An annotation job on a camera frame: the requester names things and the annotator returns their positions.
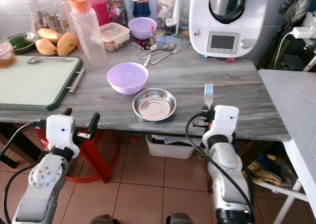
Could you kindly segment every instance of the lavender plastic bowl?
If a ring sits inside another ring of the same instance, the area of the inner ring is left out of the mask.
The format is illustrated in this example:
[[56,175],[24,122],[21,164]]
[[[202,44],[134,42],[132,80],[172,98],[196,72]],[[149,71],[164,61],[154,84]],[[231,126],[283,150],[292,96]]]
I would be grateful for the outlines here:
[[127,62],[112,67],[108,72],[107,78],[115,91],[131,95],[145,87],[148,79],[148,70],[140,64]]
[[128,22],[128,28],[134,37],[140,40],[146,40],[150,37],[151,29],[153,26],[154,29],[157,27],[157,22],[151,18],[138,17],[133,18]]

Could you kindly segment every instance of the storage box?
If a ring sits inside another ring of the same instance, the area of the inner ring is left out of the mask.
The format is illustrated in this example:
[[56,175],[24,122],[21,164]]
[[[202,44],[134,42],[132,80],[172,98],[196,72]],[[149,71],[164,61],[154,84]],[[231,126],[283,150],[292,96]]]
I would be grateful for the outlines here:
[[149,153],[152,156],[165,156],[179,159],[188,159],[194,148],[190,145],[180,146],[180,145],[171,145],[171,144],[155,144],[152,143],[152,136],[147,134],[146,141],[148,144]]
[[105,48],[110,52],[126,46],[130,38],[129,29],[118,23],[105,24],[100,31]]

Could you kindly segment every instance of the metal bowl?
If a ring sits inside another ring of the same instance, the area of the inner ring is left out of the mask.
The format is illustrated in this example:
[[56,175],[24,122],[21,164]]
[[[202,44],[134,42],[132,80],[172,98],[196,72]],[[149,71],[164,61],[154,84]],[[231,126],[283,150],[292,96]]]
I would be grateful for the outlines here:
[[14,34],[14,35],[11,35],[9,37],[6,37],[5,39],[2,39],[0,41],[0,43],[4,43],[4,42],[8,43],[7,40],[9,40],[11,37],[16,37],[16,36],[23,36],[25,40],[32,42],[28,46],[13,50],[14,54],[16,54],[16,55],[23,54],[23,53],[26,53],[26,52],[34,49],[35,48],[35,41],[37,41],[37,39],[39,39],[39,36],[35,33],[18,33],[18,34]]
[[174,96],[160,88],[149,88],[141,91],[134,98],[132,105],[135,114],[149,121],[167,119],[177,107]]

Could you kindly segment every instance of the green cutting board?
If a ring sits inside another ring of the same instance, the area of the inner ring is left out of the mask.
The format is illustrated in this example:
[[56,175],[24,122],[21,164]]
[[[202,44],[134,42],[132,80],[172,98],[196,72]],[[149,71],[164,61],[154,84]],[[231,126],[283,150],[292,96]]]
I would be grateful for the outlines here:
[[14,65],[0,69],[0,108],[48,110],[57,108],[82,67],[80,58],[71,62],[27,61],[33,56],[17,56]]

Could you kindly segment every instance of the wall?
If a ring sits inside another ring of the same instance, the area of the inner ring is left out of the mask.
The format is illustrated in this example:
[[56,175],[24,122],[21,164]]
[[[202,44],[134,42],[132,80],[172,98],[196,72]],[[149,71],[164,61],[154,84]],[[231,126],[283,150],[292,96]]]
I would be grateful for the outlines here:
[[[152,15],[155,13],[155,0],[149,0]],[[248,54],[257,63],[276,31],[283,24],[283,16],[277,12],[282,0],[268,0],[268,9],[260,38],[254,49]],[[31,29],[31,18],[25,0],[0,0],[0,39],[14,33],[27,32]]]

